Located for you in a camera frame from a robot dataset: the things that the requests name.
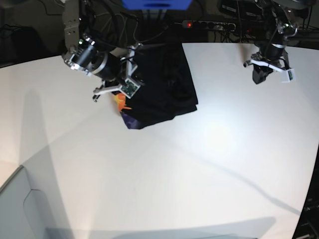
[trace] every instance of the cable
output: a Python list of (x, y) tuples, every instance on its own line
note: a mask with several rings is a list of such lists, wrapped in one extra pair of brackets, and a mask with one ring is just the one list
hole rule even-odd
[(121, 60), (121, 64), (124, 64), (125, 62), (127, 62), (127, 61), (130, 61), (131, 59), (133, 59), (135, 56), (131, 56), (131, 57), (127, 57), (127, 58), (125, 58), (125, 59), (122, 59)]
[(308, 18), (308, 24), (307, 24), (307, 29), (309, 27), (309, 24), (310, 24), (310, 18), (311, 18), (311, 14), (313, 12), (313, 7), (310, 8), (310, 14), (309, 14), (309, 18)]
[(102, 39), (100, 39), (100, 38), (96, 38), (95, 39), (96, 40), (96, 42), (98, 42), (98, 43), (100, 43), (100, 44), (102, 44), (102, 45), (107, 45), (107, 46), (111, 46), (111, 47), (115, 47), (115, 48), (122, 48), (122, 49), (129, 49), (129, 50), (132, 50), (132, 51), (135, 51), (135, 52), (137, 52), (137, 53), (140, 53), (138, 50), (136, 50), (136, 49), (133, 49), (133, 48), (130, 48), (130, 47), (120, 47), (120, 46), (117, 46), (117, 45), (113, 45), (113, 44), (111, 44), (111, 43), (108, 43), (108, 42), (106, 42), (106, 41), (104, 41), (104, 40), (102, 40)]
[(138, 28), (138, 23), (136, 24), (136, 27), (135, 27), (135, 30), (134, 30), (134, 33), (133, 33), (133, 37), (134, 37), (134, 40), (137, 42), (137, 43), (144, 43), (144, 42), (147, 42), (147, 41), (152, 41), (156, 38), (158, 38), (159, 36), (161, 36), (167, 29), (168, 27), (166, 27), (163, 31), (161, 31), (159, 34), (153, 36), (152, 38), (150, 39), (147, 39), (147, 40), (143, 40), (143, 41), (139, 41), (135, 38), (135, 32), (136, 32), (136, 29)]
[(231, 39), (230, 39), (230, 32), (228, 32), (228, 34), (227, 34), (226, 42), (231, 43)]
[(239, 42), (239, 39), (238, 40), (233, 40), (230, 38), (230, 34), (228, 35), (228, 40), (231, 42), (231, 43), (237, 43), (237, 41)]
[[(103, 16), (103, 15), (107, 15), (107, 14), (109, 14), (109, 13), (108, 13), (108, 12), (105, 12), (105, 13), (99, 14), (99, 15), (97, 15), (97, 16)], [(122, 18), (122, 20), (123, 20), (123, 30), (122, 30), (122, 32), (121, 32), (121, 34), (120, 34), (119, 40), (122, 42), (122, 37), (123, 37), (123, 35), (124, 35), (124, 33), (125, 33), (126, 41), (125, 41), (125, 43), (124, 43), (124, 46), (126, 46), (127, 43), (128, 43), (128, 34), (127, 34), (127, 30), (126, 30), (126, 23), (127, 23), (128, 18), (125, 18), (125, 19), (124, 19), (123, 15), (121, 15), (120, 13), (115, 14), (115, 16), (120, 16), (120, 17)], [(105, 23), (105, 25), (101, 28), (101, 31), (104, 31), (104, 29), (105, 29), (107, 26), (109, 26), (108, 32), (110, 31), (110, 29), (111, 29), (111, 24), (110, 24), (111, 20), (112, 20), (112, 19), (109, 19), (109, 20)]]
[(113, 0), (108, 0), (112, 5), (117, 6), (117, 7), (122, 7), (124, 8), (124, 6), (117, 4), (116, 2), (114, 2)]
[(200, 10), (201, 10), (201, 16), (200, 16), (199, 19), (197, 20), (197, 21), (199, 21), (199, 20), (201, 20), (201, 19), (204, 17), (205, 11), (204, 11), (203, 5), (200, 3), (199, 0), (195, 0), (195, 2), (199, 5)]
[(271, 38), (270, 38), (270, 40), (269, 40), (269, 42), (268, 42), (268, 44), (266, 46), (266, 49), (265, 49), (265, 52), (264, 52), (264, 57), (266, 57), (266, 55), (267, 55), (267, 52), (268, 52), (269, 46), (271, 44), (271, 41), (273, 40), (273, 38), (274, 38), (274, 36), (275, 36), (275, 34), (277, 32), (277, 28), (278, 28), (278, 26), (276, 26), (276, 29), (274, 30), (274, 33), (272, 34), (272, 36), (271, 36)]
[(287, 63), (287, 61), (284, 58), (278, 58), (278, 59), (272, 60), (270, 63), (273, 63), (273, 62), (279, 61), (279, 60), (282, 60), (284, 62), (284, 65), (285, 65), (286, 69), (290, 69), (289, 64)]
[(132, 20), (135, 20), (137, 22), (140, 22), (140, 19), (136, 16), (136, 15), (133, 15), (133, 14), (127, 14), (126, 12), (120, 12), (120, 14), (122, 14), (123, 16), (126, 16), (127, 18), (130, 18)]
[(240, 12), (239, 12), (239, 3), (238, 3), (239, 0), (237, 0), (237, 11), (238, 11), (238, 20), (239, 20), (239, 25), (240, 25), (240, 37), (239, 37), (239, 42), (241, 42), (241, 34), (242, 34), (242, 26), (241, 26), (241, 19), (240, 19)]
[(42, 0), (37, 0), (37, 1), (39, 1), (44, 6), (45, 14), (47, 16), (62, 16), (62, 14), (49, 14), (47, 9), (46, 9), (46, 6), (45, 6), (44, 2), (42, 2)]
[(227, 37), (227, 32), (226, 32), (225, 35), (224, 35), (223, 42), (226, 42), (226, 43), (227, 43), (227, 40), (228, 40), (228, 37)]
[(118, 44), (121, 45), (120, 43), (120, 30), (119, 30), (119, 23), (118, 20), (116, 19), (116, 16), (113, 12), (113, 10), (110, 8), (110, 6), (104, 1), (104, 0), (97, 0), (103, 7), (111, 14), (112, 21), (114, 23), (114, 28), (115, 32), (117, 33), (118, 36)]
[(58, 6), (64, 7), (63, 3), (58, 3), (57, 0), (54, 0), (54, 2), (55, 2)]
[(11, 33), (8, 36), (0, 36), (0, 39), (4, 40), (7, 38), (10, 38), (15, 31), (18, 31), (21, 29), (30, 29), (30, 27), (29, 26), (12, 26), (8, 24), (4, 24), (3, 26), (0, 27), (0, 32), (4, 30), (4, 31), (10, 31)]
[(315, 29), (315, 30), (319, 30), (319, 27), (310, 26), (310, 25), (309, 25), (309, 27), (312, 27), (312, 28)]

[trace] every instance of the black cloth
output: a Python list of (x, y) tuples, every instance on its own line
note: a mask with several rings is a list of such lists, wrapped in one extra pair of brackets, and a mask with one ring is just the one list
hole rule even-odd
[[(141, 129), (197, 110), (196, 91), (182, 44), (142, 50), (135, 54), (134, 61), (145, 85), (131, 99), (126, 98), (122, 116), (128, 128)], [(132, 124), (128, 118), (137, 122)]]

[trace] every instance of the black cable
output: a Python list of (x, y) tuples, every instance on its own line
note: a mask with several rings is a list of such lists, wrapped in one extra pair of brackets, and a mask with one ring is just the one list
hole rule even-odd
[(230, 33), (228, 33), (228, 42), (229, 43), (234, 43), (234, 41), (230, 38)]
[(248, 42), (248, 43), (249, 43), (250, 40), (251, 41), (255, 41), (256, 40), (255, 38), (249, 38), (246, 34), (244, 36), (245, 36), (245, 41)]
[(301, 36), (308, 36), (309, 34), (319, 34), (319, 31), (316, 30), (316, 29), (309, 29), (309, 30), (301, 30), (301, 31), (298, 31), (298, 35), (301, 35)]
[(199, 21), (199, 20), (201, 20), (201, 19), (204, 17), (205, 11), (204, 11), (203, 5), (200, 3), (199, 0), (195, 0), (195, 2), (199, 5), (200, 10), (201, 10), (201, 16), (200, 16), (199, 19), (197, 20), (197, 21)]
[(237, 11), (238, 11), (238, 20), (239, 20), (239, 25), (240, 25), (240, 38), (239, 38), (239, 41), (241, 42), (241, 35), (242, 35), (242, 32), (243, 32), (243, 28), (241, 26), (241, 19), (240, 19), (240, 10), (239, 10), (239, 3), (238, 3), (239, 0), (237, 0)]
[(152, 41), (152, 40), (158, 38), (159, 36), (161, 36), (167, 29), (168, 29), (168, 27), (166, 27), (163, 31), (161, 31), (159, 34), (153, 36), (153, 37), (150, 38), (150, 39), (143, 40), (143, 41), (137, 41), (137, 42), (138, 42), (138, 43), (144, 43), (144, 42), (147, 42), (147, 41)]
[(97, 2), (99, 2), (101, 5), (103, 5), (103, 7), (110, 13), (111, 18), (112, 18), (112, 22), (114, 24), (114, 28), (115, 28), (115, 32), (118, 35), (118, 44), (121, 45), (120, 43), (120, 29), (119, 29), (119, 23), (118, 20), (113, 12), (113, 10), (110, 8), (110, 6), (104, 1), (104, 0), (97, 0)]
[(309, 18), (308, 18), (308, 24), (307, 24), (307, 29), (309, 27), (309, 24), (310, 24), (310, 18), (311, 18), (311, 14), (313, 12), (313, 7), (310, 8), (310, 14), (309, 14)]
[(133, 15), (130, 15), (130, 14), (127, 14), (126, 12), (120, 12), (120, 14), (126, 16), (127, 18), (130, 18), (132, 20), (135, 20), (136, 22), (140, 22), (140, 19), (136, 16), (133, 16)]
[(309, 27), (312, 27), (312, 28), (315, 29), (315, 30), (319, 30), (319, 27), (310, 26), (310, 25), (309, 25)]
[(230, 40), (229, 40), (230, 39), (230, 31), (226, 32), (226, 37), (227, 37), (226, 42), (230, 42)]
[(90, 30), (94, 27), (96, 22), (96, 14), (95, 11), (87, 4), (85, 5), (85, 10), (88, 13), (86, 20)]
[(135, 56), (130, 56), (130, 57), (127, 57), (127, 58), (124, 58), (124, 59), (121, 59), (121, 64), (133, 59)]
[(290, 69), (289, 64), (287, 63), (287, 61), (286, 61), (284, 58), (278, 58), (278, 59), (276, 59), (276, 60), (272, 60), (270, 63), (273, 63), (273, 62), (279, 61), (279, 60), (282, 60), (282, 61), (284, 62), (284, 65), (285, 65), (285, 68), (286, 68), (286, 69)]
[(265, 52), (264, 52), (264, 57), (266, 57), (266, 55), (267, 55), (267, 52), (268, 52), (268, 49), (270, 47), (271, 41), (273, 40), (273, 38), (274, 38), (274, 36), (275, 36), (275, 34), (277, 32), (277, 28), (278, 27), (276, 26), (276, 29), (274, 30), (274, 33), (272, 34), (271, 38), (269, 39), (269, 42), (268, 42), (268, 44), (266, 46), (266, 49), (265, 49)]
[(224, 35), (224, 33), (222, 35), (224, 36), (224, 39), (222, 40), (222, 42), (224, 42), (227, 38), (227, 32), (225, 32), (225, 35)]
[(130, 48), (130, 47), (124, 47), (124, 48), (123, 48), (123, 47), (120, 47), (120, 46), (117, 46), (117, 45), (113, 45), (113, 44), (108, 43), (108, 42), (106, 42), (106, 41), (104, 41), (104, 40), (102, 40), (102, 39), (100, 39), (100, 38), (98, 38), (98, 37), (96, 37), (95, 41), (98, 42), (98, 43), (100, 43), (100, 44), (102, 44), (102, 45), (107, 45), (107, 46), (115, 47), (115, 48), (129, 49), (129, 50), (135, 51), (135, 52), (137, 52), (137, 53), (139, 53), (139, 54), (142, 54), (142, 53), (140, 53), (140, 52), (139, 52), (138, 50), (136, 50), (136, 49), (133, 49), (133, 48)]
[(62, 16), (62, 14), (50, 14), (50, 13), (48, 13), (48, 10), (46, 9), (46, 6), (45, 6), (44, 2), (42, 0), (37, 0), (37, 1), (39, 1), (44, 6), (45, 14), (47, 16)]
[(63, 2), (61, 2), (61, 0), (59, 0), (60, 3), (58, 3), (56, 0), (54, 0), (54, 2), (60, 7), (64, 7), (65, 5)]
[(4, 40), (12, 36), (12, 34), (15, 31), (21, 30), (21, 29), (30, 29), (29, 26), (12, 26), (8, 24), (4, 24), (3, 26), (0, 27), (0, 32), (4, 31), (11, 31), (10, 35), (8, 36), (0, 36), (0, 39)]
[(124, 8), (124, 6), (117, 4), (116, 2), (114, 2), (113, 0), (108, 0), (112, 5), (117, 6), (117, 7), (122, 7)]

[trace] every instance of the metal bracket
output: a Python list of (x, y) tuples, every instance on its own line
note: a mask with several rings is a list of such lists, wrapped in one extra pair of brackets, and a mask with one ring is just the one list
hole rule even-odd
[[(132, 47), (133, 49), (137, 49), (141, 44), (138, 44), (137, 47)], [(123, 57), (122, 59), (131, 59), (134, 57), (135, 52), (133, 50), (129, 50), (129, 53), (126, 57)], [(141, 85), (137, 83), (133, 78), (132, 75), (137, 70), (138, 66), (133, 61), (129, 60), (125, 63), (123, 66), (125, 68), (125, 75), (124, 75), (124, 82), (126, 85), (118, 84), (116, 86), (109, 86), (106, 87), (106, 81), (102, 80), (102, 86), (100, 88), (96, 88), (93, 91), (93, 101), (97, 102), (98, 98), (108, 92), (115, 92), (120, 91), (122, 92), (127, 98), (131, 99), (133, 95), (139, 90)]]
[(257, 61), (257, 60), (253, 60), (253, 59), (246, 61), (244, 63), (244, 67), (247, 67), (247, 66), (250, 66), (253, 64), (257, 65), (257, 66), (266, 66), (266, 67), (271, 68), (271, 69), (278, 71), (278, 72), (284, 72), (286, 70), (284, 68), (280, 68), (279, 66), (273, 65), (273, 64), (266, 62), (266, 61)]
[(63, 22), (65, 46), (70, 53), (77, 51), (78, 42), (80, 40), (80, 8), (79, 0), (66, 0), (64, 5)]

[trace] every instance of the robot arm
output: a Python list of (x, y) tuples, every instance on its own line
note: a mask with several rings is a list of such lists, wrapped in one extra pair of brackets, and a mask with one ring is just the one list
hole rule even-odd
[(289, 66), (288, 54), (285, 51), (289, 37), (298, 32), (294, 9), (303, 9), (315, 4), (316, 0), (255, 0), (263, 10), (265, 28), (272, 35), (269, 41), (256, 42), (259, 52), (244, 63), (244, 67), (254, 66), (253, 81), (264, 82), (273, 71), (286, 72), (288, 80), (295, 78), (294, 70)]
[(91, 29), (91, 2), (88, 0), (67, 0), (63, 21), (65, 24), (65, 46), (67, 52), (62, 55), (64, 63), (72, 70), (102, 79), (102, 85), (93, 92), (93, 100), (107, 92), (120, 91), (131, 98), (142, 84), (135, 74), (138, 66), (132, 60), (142, 45), (127, 48), (124, 57), (113, 55), (98, 34)]

